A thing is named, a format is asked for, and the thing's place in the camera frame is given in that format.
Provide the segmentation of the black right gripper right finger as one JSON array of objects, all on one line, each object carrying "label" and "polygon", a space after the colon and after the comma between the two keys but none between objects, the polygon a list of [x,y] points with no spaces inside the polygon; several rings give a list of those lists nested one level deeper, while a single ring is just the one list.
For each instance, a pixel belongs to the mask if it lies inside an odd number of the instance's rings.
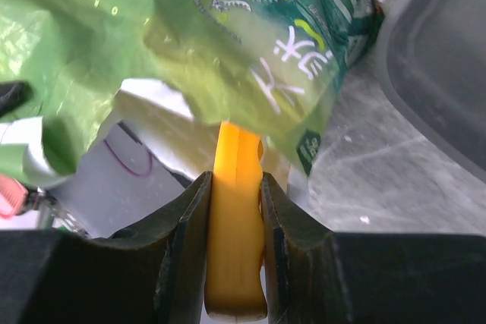
[{"label": "black right gripper right finger", "polygon": [[261,184],[271,323],[483,323],[485,239],[331,231]]}]

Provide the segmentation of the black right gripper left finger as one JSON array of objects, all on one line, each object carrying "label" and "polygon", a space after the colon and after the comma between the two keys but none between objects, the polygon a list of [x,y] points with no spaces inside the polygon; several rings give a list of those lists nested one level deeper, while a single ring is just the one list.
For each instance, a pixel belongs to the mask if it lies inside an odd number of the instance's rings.
[{"label": "black right gripper left finger", "polygon": [[212,175],[111,237],[1,233],[3,323],[197,323]]}]

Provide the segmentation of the yellow plastic scoop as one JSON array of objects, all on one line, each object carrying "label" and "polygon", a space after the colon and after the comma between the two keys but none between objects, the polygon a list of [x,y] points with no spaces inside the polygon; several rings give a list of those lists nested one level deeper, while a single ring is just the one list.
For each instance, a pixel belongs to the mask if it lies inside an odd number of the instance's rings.
[{"label": "yellow plastic scoop", "polygon": [[219,129],[210,192],[204,304],[214,319],[267,316],[260,282],[264,222],[260,212],[260,137],[229,122]]}]

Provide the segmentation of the green litter bag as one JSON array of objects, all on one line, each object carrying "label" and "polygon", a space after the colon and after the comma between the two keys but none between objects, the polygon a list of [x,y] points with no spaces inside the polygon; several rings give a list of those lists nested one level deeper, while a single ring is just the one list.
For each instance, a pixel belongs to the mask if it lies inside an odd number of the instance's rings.
[{"label": "green litter bag", "polygon": [[1,171],[47,187],[75,173],[116,99],[229,121],[309,173],[348,69],[373,45],[377,0],[1,0]]}]

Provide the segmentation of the grey litter tray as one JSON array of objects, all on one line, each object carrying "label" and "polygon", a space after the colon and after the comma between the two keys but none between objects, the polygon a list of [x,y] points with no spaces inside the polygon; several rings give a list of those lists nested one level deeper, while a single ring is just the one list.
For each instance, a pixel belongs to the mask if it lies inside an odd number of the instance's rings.
[{"label": "grey litter tray", "polygon": [[377,43],[388,100],[438,149],[485,179],[485,0],[396,0]]}]

